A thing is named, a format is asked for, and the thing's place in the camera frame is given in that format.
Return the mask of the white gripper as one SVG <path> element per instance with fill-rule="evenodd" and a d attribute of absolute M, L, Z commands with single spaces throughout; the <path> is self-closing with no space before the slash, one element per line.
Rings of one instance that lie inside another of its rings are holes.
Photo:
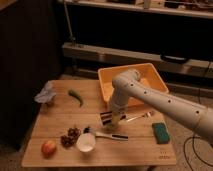
<path fill-rule="evenodd" d="M 121 120 L 122 115 L 126 112 L 127 100 L 113 100 L 109 101 L 109 109 L 113 113 L 111 122 L 107 125 L 109 131 L 114 131 L 118 127 L 118 123 Z"/>

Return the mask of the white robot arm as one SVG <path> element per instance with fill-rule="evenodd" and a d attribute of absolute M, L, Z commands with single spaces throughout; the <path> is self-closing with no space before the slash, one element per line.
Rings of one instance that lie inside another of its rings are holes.
<path fill-rule="evenodd" d="M 130 97 L 136 98 L 200 135 L 213 145 L 213 109 L 161 91 L 139 82 L 140 73 L 128 69 L 112 79 L 113 93 L 109 100 L 112 116 L 125 113 Z"/>

